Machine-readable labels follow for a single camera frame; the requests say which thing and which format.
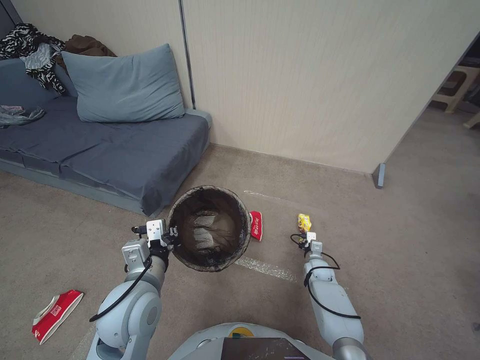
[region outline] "white tape line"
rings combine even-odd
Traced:
[[[255,270],[262,274],[267,274],[282,280],[287,280],[291,283],[297,282],[296,276],[290,270],[282,269],[281,267],[270,265],[260,260],[255,260],[246,256],[242,256],[237,261],[235,261],[235,264],[243,266],[247,269]]]
[[[287,199],[284,199],[284,198],[281,198],[281,197],[269,196],[269,195],[262,194],[260,192],[254,192],[254,191],[250,191],[250,190],[243,190],[243,192],[245,194],[248,194],[248,195],[251,195],[251,196],[254,196],[254,197],[258,197],[258,198],[262,198],[262,199],[265,199],[267,201],[280,202],[283,205],[291,206],[291,207],[297,208],[297,209],[302,209],[303,212],[305,212],[305,211],[315,211],[319,214],[325,212],[324,210],[322,210],[318,207],[310,206],[310,205],[307,205],[305,203],[290,201],[290,200],[287,200]]]
[[[68,360],[85,360],[92,345],[92,340],[95,336],[95,325],[91,326],[86,332],[85,336],[78,343],[76,349],[71,353]]]
[[[247,193],[249,195],[255,195],[255,196],[260,196],[262,198],[268,198],[268,199],[273,199],[273,200],[284,200],[281,197],[275,197],[275,196],[268,196],[268,195],[263,195],[262,193],[259,192],[253,192],[250,190],[243,190],[244,193]]]

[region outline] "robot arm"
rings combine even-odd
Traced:
[[[305,250],[304,285],[310,292],[311,305],[321,337],[332,347],[337,360],[372,359],[363,346],[364,330],[344,288],[335,278],[335,265],[329,265],[323,244],[314,232],[308,232],[299,247]]]
[[[150,247],[142,238],[149,229]],[[132,230],[140,239],[122,247],[128,267],[125,281],[107,295],[98,314],[90,319],[96,320],[96,332],[88,360],[146,359],[150,339],[159,322],[160,290],[176,229],[172,229],[170,235],[165,231],[165,220],[154,220]]]

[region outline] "black panel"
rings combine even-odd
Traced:
[[[223,339],[221,360],[310,360],[281,337],[240,337]]]

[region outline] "red packet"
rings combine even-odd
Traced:
[[[251,218],[251,236],[257,239],[259,242],[262,241],[262,213],[258,211],[250,212]]]
[[[69,290],[61,295],[55,295],[50,303],[33,319],[31,332],[42,345],[65,321],[70,313],[79,304],[84,293],[78,290]]]

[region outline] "black and white clothing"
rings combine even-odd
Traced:
[[[27,75],[38,80],[43,88],[51,86],[59,94],[66,89],[53,71],[55,57],[65,47],[56,37],[47,36],[29,23],[18,23],[0,40],[0,60],[20,58]]]

